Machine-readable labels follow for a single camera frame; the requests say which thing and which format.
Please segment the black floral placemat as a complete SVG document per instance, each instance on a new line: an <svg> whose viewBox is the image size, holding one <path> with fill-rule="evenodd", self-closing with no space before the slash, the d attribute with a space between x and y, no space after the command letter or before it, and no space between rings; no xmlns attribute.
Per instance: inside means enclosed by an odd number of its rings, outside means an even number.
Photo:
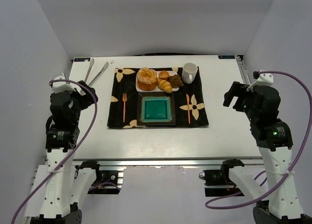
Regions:
<svg viewBox="0 0 312 224"><path fill-rule="evenodd" d="M116 68L107 126L111 129L133 127L206 127L202 82L197 73L191 84L177 91L140 92L137 68Z"/></svg>

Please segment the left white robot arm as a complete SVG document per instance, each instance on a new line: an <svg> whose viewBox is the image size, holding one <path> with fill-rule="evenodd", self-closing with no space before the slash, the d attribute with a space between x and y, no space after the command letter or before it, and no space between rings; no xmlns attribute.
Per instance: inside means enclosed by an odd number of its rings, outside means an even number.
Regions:
<svg viewBox="0 0 312 224"><path fill-rule="evenodd" d="M74 154L82 144L78 123L81 111L97 105L98 97L84 81L62 78L50 81L51 116L46 123L46 158L48 176L38 185L45 186L42 207L32 224L79 224L81 206L92 183L96 180L98 166L95 161L83 162L77 180L70 182Z"/></svg>

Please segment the orange plastic knife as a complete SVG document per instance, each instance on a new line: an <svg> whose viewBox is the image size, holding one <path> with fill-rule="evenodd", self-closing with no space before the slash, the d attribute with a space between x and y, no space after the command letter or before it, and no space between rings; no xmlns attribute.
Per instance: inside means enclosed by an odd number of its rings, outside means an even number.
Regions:
<svg viewBox="0 0 312 224"><path fill-rule="evenodd" d="M187 100L188 124L191 124L191 117L190 117L190 97L189 97L188 94L186 94L186 100Z"/></svg>

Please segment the teal square plate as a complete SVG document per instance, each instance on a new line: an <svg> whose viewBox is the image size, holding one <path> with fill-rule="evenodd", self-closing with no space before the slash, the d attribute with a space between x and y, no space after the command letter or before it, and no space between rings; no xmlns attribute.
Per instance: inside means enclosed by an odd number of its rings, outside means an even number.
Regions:
<svg viewBox="0 0 312 224"><path fill-rule="evenodd" d="M137 125L174 126L176 124L174 94L140 92L137 99Z"/></svg>

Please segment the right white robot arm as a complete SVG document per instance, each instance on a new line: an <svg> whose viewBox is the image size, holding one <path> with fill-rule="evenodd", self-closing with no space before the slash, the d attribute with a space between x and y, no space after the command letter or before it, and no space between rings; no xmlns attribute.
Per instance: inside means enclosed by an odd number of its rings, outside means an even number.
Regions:
<svg viewBox="0 0 312 224"><path fill-rule="evenodd" d="M249 88L233 82L224 95L224 106L229 106L233 97L237 101L233 108L244 112L250 121L251 134L256 140L262 156L269 191L256 194L247 187L248 181L241 179L242 191L249 192L256 204L253 215L260 224L310 224L311 217L304 214L299 203L291 170L293 140L288 125L278 116L280 96L276 89L256 85Z"/></svg>

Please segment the croissant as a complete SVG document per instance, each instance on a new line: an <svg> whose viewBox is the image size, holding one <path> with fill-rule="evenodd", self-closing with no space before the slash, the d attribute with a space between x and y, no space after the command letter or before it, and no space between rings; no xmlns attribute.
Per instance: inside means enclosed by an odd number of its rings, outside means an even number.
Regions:
<svg viewBox="0 0 312 224"><path fill-rule="evenodd" d="M164 79L158 79L157 86L160 90L166 93L172 93L173 91L171 84L167 80L164 80Z"/></svg>

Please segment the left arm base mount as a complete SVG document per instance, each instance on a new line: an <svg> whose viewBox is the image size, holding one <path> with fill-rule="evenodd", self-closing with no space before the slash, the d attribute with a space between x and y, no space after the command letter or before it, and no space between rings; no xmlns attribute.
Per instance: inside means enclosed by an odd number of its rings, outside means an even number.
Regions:
<svg viewBox="0 0 312 224"><path fill-rule="evenodd" d="M83 161L81 164L75 165L74 180L77 179L79 171L84 168L91 168L96 171L96 179L91 184L88 194L119 194L119 191L121 190L120 183L118 182L119 171L113 169L103 169L98 161L88 160Z"/></svg>

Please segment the orange plastic fork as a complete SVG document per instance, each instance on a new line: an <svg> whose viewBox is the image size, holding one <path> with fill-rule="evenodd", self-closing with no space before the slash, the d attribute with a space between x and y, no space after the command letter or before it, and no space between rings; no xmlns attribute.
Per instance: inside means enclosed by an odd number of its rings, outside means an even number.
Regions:
<svg viewBox="0 0 312 224"><path fill-rule="evenodd" d="M123 95L122 95L122 101L123 101L123 123L125 123L126 102L127 102L127 94L126 94L126 93L123 93Z"/></svg>

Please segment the metal serving tongs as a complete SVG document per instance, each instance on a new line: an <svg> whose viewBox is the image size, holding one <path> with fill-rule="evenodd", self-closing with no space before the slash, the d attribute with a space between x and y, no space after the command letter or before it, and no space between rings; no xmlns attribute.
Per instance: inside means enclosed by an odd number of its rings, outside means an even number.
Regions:
<svg viewBox="0 0 312 224"><path fill-rule="evenodd" d="M84 78L84 82L85 82L85 83L87 83L87 80L88 80L88 78L89 78L91 69L93 68L94 64L95 64L95 60L94 60L94 58L92 58L92 59L90 60L90 64L89 64L89 67L88 67L86 76L85 76L85 78ZM102 67L102 69L101 69L101 70L94 76L94 78L88 83L88 85L89 85L89 86L92 86L92 85L97 81L97 79L105 72L105 70L108 68L108 66L109 66L109 63L106 62L106 63L104 64L104 66Z"/></svg>

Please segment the white mug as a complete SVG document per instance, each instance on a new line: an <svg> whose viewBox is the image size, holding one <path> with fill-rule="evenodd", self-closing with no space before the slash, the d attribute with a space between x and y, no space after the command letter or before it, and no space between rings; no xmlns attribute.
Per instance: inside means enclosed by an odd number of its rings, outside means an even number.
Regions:
<svg viewBox="0 0 312 224"><path fill-rule="evenodd" d="M182 80L186 84L191 84L197 75L198 67L194 63L186 63L183 65L182 68Z"/></svg>

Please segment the large sugared ring bread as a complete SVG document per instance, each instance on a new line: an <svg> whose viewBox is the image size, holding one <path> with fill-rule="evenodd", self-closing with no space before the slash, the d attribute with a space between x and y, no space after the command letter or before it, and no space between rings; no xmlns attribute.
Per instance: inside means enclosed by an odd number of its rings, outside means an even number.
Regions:
<svg viewBox="0 0 312 224"><path fill-rule="evenodd" d="M157 86L157 79L156 71L147 67L139 69L136 76L138 87L144 91L154 90Z"/></svg>

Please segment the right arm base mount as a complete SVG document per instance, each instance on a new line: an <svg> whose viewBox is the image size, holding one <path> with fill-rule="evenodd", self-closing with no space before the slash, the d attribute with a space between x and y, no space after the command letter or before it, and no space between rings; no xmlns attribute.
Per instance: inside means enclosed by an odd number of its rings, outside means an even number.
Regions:
<svg viewBox="0 0 312 224"><path fill-rule="evenodd" d="M219 169L203 170L199 178L204 181L206 197L225 197L227 195L244 196L240 189L229 178L229 170L234 167L244 167L239 159L230 159L222 162Z"/></svg>

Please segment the small round bun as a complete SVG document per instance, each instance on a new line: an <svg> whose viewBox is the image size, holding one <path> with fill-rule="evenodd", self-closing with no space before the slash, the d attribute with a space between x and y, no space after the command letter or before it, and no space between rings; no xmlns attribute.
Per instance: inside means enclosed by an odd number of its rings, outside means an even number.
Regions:
<svg viewBox="0 0 312 224"><path fill-rule="evenodd" d="M158 78L162 80L167 80L170 77L170 74L167 71L160 71Z"/></svg>

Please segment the brown chocolate muffin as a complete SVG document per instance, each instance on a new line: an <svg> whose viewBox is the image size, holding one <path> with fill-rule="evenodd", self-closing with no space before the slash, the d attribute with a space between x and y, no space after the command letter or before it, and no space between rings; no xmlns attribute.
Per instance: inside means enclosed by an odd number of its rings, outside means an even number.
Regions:
<svg viewBox="0 0 312 224"><path fill-rule="evenodd" d="M184 86L184 83L178 74L170 76L169 83L171 84L172 88L180 88Z"/></svg>

